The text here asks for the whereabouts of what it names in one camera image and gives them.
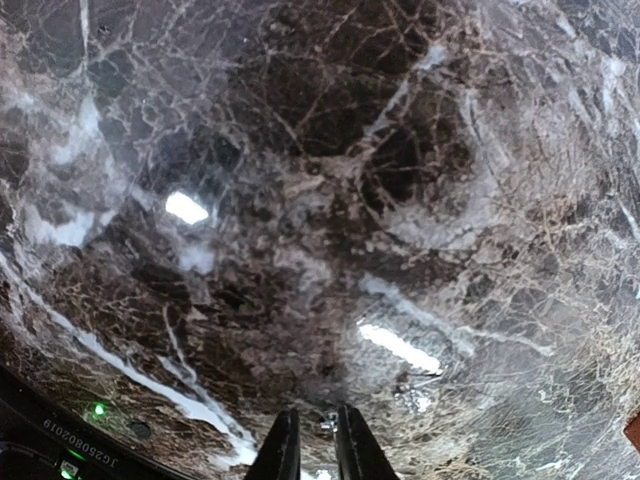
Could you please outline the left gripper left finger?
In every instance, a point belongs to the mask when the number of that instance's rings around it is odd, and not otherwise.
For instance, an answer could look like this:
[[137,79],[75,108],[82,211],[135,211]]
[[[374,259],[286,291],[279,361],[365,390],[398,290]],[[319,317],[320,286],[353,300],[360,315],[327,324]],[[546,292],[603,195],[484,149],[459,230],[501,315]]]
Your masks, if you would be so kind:
[[300,480],[300,426],[295,409],[274,420],[244,480]]

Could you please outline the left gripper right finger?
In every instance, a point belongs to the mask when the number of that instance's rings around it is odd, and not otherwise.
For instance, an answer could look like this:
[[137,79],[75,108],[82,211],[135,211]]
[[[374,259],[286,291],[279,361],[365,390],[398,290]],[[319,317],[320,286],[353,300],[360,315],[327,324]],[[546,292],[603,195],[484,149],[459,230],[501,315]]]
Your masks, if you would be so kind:
[[341,479],[399,479],[363,415],[349,404],[337,410],[335,442]]

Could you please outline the small silver earring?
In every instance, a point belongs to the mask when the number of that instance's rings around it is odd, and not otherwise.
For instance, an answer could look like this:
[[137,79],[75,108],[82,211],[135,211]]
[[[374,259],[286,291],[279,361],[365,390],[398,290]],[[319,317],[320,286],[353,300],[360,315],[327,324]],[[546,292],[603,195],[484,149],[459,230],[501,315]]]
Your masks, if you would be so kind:
[[320,421],[320,427],[323,431],[336,432],[337,420],[338,420],[338,415],[335,411],[328,412],[326,415],[323,416],[322,420]]

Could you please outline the red jewelry tray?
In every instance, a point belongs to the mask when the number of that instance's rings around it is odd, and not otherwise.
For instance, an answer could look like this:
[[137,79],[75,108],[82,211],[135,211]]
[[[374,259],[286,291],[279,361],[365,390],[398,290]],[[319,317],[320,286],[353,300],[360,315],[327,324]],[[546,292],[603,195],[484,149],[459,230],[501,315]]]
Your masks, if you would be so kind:
[[624,428],[624,434],[631,444],[640,450],[640,411],[637,411]]

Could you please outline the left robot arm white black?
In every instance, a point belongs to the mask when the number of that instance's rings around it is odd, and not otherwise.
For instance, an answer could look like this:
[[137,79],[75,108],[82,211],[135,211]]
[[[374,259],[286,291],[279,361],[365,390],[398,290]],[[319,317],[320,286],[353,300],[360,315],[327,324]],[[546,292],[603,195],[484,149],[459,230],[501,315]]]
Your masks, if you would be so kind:
[[[336,412],[335,450],[340,479],[396,479],[361,412]],[[1,370],[1,477],[3,479],[186,479],[146,459],[65,412],[8,370]],[[274,420],[246,479],[300,479],[298,412]]]

